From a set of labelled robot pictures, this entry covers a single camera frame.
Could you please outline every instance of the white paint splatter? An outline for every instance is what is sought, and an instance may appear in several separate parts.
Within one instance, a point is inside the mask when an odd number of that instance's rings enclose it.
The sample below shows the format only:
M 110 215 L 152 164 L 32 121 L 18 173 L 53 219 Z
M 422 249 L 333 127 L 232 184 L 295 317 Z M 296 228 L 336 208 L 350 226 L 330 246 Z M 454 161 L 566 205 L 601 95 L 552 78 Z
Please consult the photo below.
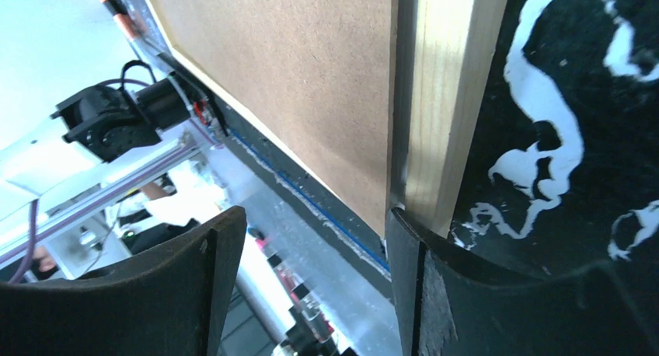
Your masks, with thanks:
M 503 154 L 490 168 L 488 176 L 502 176 L 511 181 L 524 193 L 530 205 L 526 211 L 525 223 L 520 230 L 514 230 L 504 220 L 499 210 L 487 203 L 478 203 L 470 210 L 471 226 L 485 234 L 492 225 L 502 235 L 514 239 L 523 239 L 533 230 L 533 223 L 538 214 L 558 206 L 560 196 L 570 189 L 570 174 L 577 168 L 584 157 L 584 142 L 579 132 L 579 125 L 574 113 L 560 94 L 556 83 L 544 72 L 531 65 L 524 56 L 523 48 L 531 32 L 547 5 L 553 0 L 528 0 L 520 13 L 520 22 L 511 49 L 508 52 L 504 69 L 504 78 L 511 88 L 515 103 L 534 122 L 548 121 L 556 130 L 562 145 L 549 151 L 538 150 L 538 142 L 526 150 L 514 149 Z M 535 198 L 533 185 L 538 177 L 536 163 L 540 159 L 549 159 L 549 179 L 537 182 L 537 187 L 544 197 Z M 481 215 L 490 216 L 486 223 L 479 223 Z
M 650 72 L 644 74 L 638 65 L 631 62 L 636 31 L 629 21 L 618 15 L 618 10 L 615 9 L 615 0 L 601 1 L 604 3 L 605 12 L 611 16 L 613 22 L 618 26 L 604 57 L 604 66 L 614 76 L 631 76 L 638 82 L 652 82 L 659 79 L 659 63 Z
M 453 239 L 455 240 L 454 244 L 458 247 L 462 247 L 463 249 L 470 251 L 472 248 L 476 247 L 476 233 L 477 231 L 475 229 L 471 229 L 469 226 L 466 224 L 462 224 L 466 228 L 468 228 L 471 232 L 471 235 L 469 236 L 471 239 L 471 243 L 468 245 L 464 243 L 460 238 L 458 238 L 458 235 L 455 234 L 455 232 L 451 231 L 451 235 L 453 236 Z
M 638 230 L 638 232 L 636 232 L 633 243 L 627 246 L 625 249 L 622 249 L 615 243 L 613 237 L 618 232 L 618 226 L 620 222 L 626 218 L 632 217 L 636 217 L 639 224 L 641 225 L 641 228 Z M 657 233 L 657 228 L 659 228 L 659 200 L 650 202 L 647 207 L 642 210 L 632 210 L 624 215 L 621 215 L 611 225 L 612 238 L 608 243 L 608 255 L 613 260 L 631 260 L 629 258 L 629 253 L 631 253 L 631 251 L 640 245 L 643 241 L 649 239 L 651 236 L 654 236 L 654 234 Z
M 550 122 L 556 129 L 562 145 L 555 150 L 539 151 L 536 142 L 526 150 L 510 150 L 497 160 L 488 171 L 490 180 L 494 181 L 495 175 L 499 175 L 511 181 L 516 189 L 526 195 L 530 205 L 526 211 L 525 223 L 519 230 L 514 230 L 492 204 L 476 203 L 469 211 L 472 216 L 469 225 L 481 235 L 484 235 L 490 226 L 494 226 L 500 234 L 514 239 L 528 236 L 539 213 L 555 208 L 561 203 L 561 195 L 570 189 L 570 174 L 579 166 L 584 156 L 584 143 L 577 118 L 560 94 L 556 83 L 547 74 L 531 65 L 523 54 L 523 48 L 531 36 L 535 23 L 552 1 L 554 0 L 528 0 L 525 3 L 508 52 L 504 77 L 519 108 L 534 122 L 543 120 Z M 659 64 L 644 75 L 640 67 L 631 62 L 634 28 L 626 19 L 618 15 L 614 0 L 601 1 L 604 4 L 604 11 L 618 26 L 603 60 L 604 66 L 613 76 L 631 76 L 639 82 L 659 79 Z M 561 67 L 565 65 L 567 60 L 560 62 Z M 543 197 L 537 199 L 533 194 L 533 186 L 538 177 L 536 163 L 540 159 L 549 159 L 550 178 L 538 181 L 537 187 Z M 488 216 L 489 221 L 483 222 L 482 216 Z M 643 235 L 648 232 L 641 229 L 639 233 Z M 609 255 L 626 258 L 625 250 L 618 249 L 615 244 L 609 245 Z

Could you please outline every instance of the wire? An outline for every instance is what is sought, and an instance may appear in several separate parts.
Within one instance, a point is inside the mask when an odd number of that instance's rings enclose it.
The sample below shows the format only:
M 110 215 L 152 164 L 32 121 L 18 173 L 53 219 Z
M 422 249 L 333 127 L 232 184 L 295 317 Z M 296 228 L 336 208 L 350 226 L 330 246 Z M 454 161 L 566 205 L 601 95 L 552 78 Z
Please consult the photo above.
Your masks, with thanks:
M 147 82 L 141 82 L 141 81 L 135 80 L 135 79 L 124 79 L 124 82 L 127 83 L 127 84 L 135 84 L 137 86 L 149 86 L 150 85 Z M 109 79 L 109 80 L 106 80 L 104 82 L 100 82 L 97 85 L 98 86 L 108 86 L 110 84 L 119 84 L 119 83 L 121 83 L 121 79 Z
M 141 66 L 146 68 L 148 70 L 148 73 L 151 75 L 151 80 L 153 80 L 154 84 L 156 83 L 155 75 L 153 74 L 153 70 L 151 69 L 151 66 L 144 63 L 143 61 L 133 60 L 126 62 L 126 64 L 121 69 L 121 77 L 120 77 L 121 86 L 119 87 L 119 90 L 124 90 L 124 83 L 126 81 L 126 72 L 135 66 Z
M 130 41 L 130 40 L 128 41 L 128 46 L 130 46 L 131 49 L 133 50 L 133 53 L 135 53 L 135 57 L 137 57 L 140 61 L 142 61 L 142 57 L 140 56 L 140 54 L 138 53 L 138 50 L 133 45 L 132 41 Z
M 112 226 L 110 226 L 110 230 L 107 232 L 107 234 L 103 237 L 103 240 L 100 242 L 101 250 L 99 251 L 99 255 L 98 255 L 98 256 L 96 257 L 96 259 L 94 259 L 94 261 L 93 261 L 93 262 L 87 267 L 87 269 L 85 269 L 85 271 L 82 272 L 82 274 L 80 274 L 80 277 L 81 277 L 81 276 L 84 276 L 85 274 L 87 274 L 87 272 L 89 272 L 89 271 L 92 269 L 92 267 L 95 266 L 96 263 L 99 262 L 99 260 L 101 260 L 101 256 L 103 255 L 103 250 L 105 249 L 105 242 L 107 241 L 107 238 L 108 238 L 108 237 L 110 236 L 110 234 L 112 233 L 114 227 L 117 226 L 117 223 L 119 222 L 119 214 L 121 213 L 121 205 L 122 205 L 122 204 L 119 203 L 119 208 L 117 209 L 117 216 L 116 216 L 116 218 L 114 218 L 114 222 L 112 222 Z
M 167 79 L 172 84 L 172 86 L 174 87 L 176 92 L 179 93 L 179 97 L 181 97 L 181 99 L 183 100 L 183 103 L 185 103 L 186 108 L 188 109 L 188 111 L 191 110 L 193 108 L 192 103 L 187 98 L 187 96 L 186 96 L 185 92 L 183 91 L 183 88 L 181 88 L 181 85 L 179 84 L 179 82 L 177 82 L 177 80 L 171 75 L 167 75 Z
M 30 203 L 30 231 L 28 234 L 27 241 L 27 252 L 23 257 L 23 261 L 19 265 L 19 269 L 14 273 L 12 278 L 9 280 L 10 284 L 18 284 L 25 272 L 27 272 L 32 266 L 32 258 L 34 257 L 34 247 L 37 244 L 37 209 L 39 206 L 39 198 L 35 199 Z
M 204 119 L 204 115 L 201 113 L 201 110 L 199 110 L 199 103 L 195 102 L 192 104 L 194 107 L 194 112 L 197 113 L 197 116 L 199 117 L 199 120 L 201 120 L 201 123 L 205 126 L 206 125 L 206 119 Z

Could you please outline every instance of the blue strip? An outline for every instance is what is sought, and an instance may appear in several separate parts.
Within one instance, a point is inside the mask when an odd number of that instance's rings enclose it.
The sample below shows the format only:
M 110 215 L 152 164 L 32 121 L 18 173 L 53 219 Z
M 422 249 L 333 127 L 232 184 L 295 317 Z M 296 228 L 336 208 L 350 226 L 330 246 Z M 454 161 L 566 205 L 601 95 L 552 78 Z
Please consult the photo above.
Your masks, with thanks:
M 352 233 L 348 232 L 339 222 L 336 221 L 334 217 L 331 215 L 327 214 L 316 202 L 314 202 L 311 198 L 307 197 L 306 194 L 302 193 L 300 189 L 292 183 L 282 172 L 277 171 L 274 169 L 274 167 L 268 162 L 264 157 L 259 155 L 259 153 L 252 148 L 252 145 L 247 144 L 245 140 L 242 139 L 240 134 L 235 133 L 233 130 L 228 129 L 228 131 L 233 134 L 236 138 L 238 138 L 238 141 L 242 142 L 243 145 L 245 145 L 261 162 L 265 163 L 268 168 L 270 168 L 273 172 L 277 174 L 283 181 L 285 181 L 288 186 L 293 188 L 296 193 L 300 194 L 306 201 L 308 201 L 318 212 L 320 212 L 329 222 L 334 224 L 346 237 L 350 238 L 354 243 L 356 243 L 364 252 L 366 252 L 367 255 L 369 255 L 373 260 L 375 260 L 378 264 L 380 264 L 383 268 L 385 268 L 389 273 L 391 273 L 391 270 L 389 269 L 389 265 L 380 259 L 377 255 L 375 255 L 369 248 L 367 248 L 359 239 L 357 239 L 355 236 L 352 235 Z

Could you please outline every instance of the black curved plastic part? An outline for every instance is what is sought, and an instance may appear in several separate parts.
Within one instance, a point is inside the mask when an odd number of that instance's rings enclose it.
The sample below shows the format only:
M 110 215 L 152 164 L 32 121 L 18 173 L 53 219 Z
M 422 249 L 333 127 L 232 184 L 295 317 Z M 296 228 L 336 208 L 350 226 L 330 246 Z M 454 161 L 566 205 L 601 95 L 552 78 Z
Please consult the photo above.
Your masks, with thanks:
M 0 354 L 215 356 L 245 234 L 233 207 L 76 281 L 0 284 Z
M 126 87 L 126 72 L 128 72 L 128 70 L 130 70 L 135 66 L 146 68 L 148 74 L 151 76 L 151 80 L 153 81 L 154 84 L 156 83 L 155 75 L 153 75 L 153 70 L 151 69 L 151 66 L 148 65 L 147 63 L 144 63 L 143 61 L 140 61 L 139 59 L 134 59 L 133 61 L 126 62 L 126 64 L 121 68 L 121 77 L 120 77 L 121 84 L 119 86 L 119 90 L 121 92 L 123 92 Z
M 395 208 L 387 245 L 403 355 L 652 355 L 613 264 L 540 281 L 448 243 Z
M 64 118 L 68 132 L 63 139 L 79 142 L 104 162 L 161 141 L 156 127 L 145 121 L 131 98 L 108 86 L 85 88 L 59 103 L 57 109 L 51 117 Z

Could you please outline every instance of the black surface with white paint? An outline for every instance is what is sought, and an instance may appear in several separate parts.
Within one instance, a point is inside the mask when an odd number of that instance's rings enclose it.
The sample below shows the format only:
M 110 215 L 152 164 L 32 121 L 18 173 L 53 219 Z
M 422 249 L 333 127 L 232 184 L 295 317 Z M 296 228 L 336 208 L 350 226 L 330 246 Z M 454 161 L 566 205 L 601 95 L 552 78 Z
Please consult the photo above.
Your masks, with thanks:
M 398 208 L 387 236 L 403 356 L 659 354 L 610 260 L 537 280 L 448 243 Z
M 456 244 L 539 278 L 614 260 L 641 310 L 659 314 L 657 2 L 508 0 Z

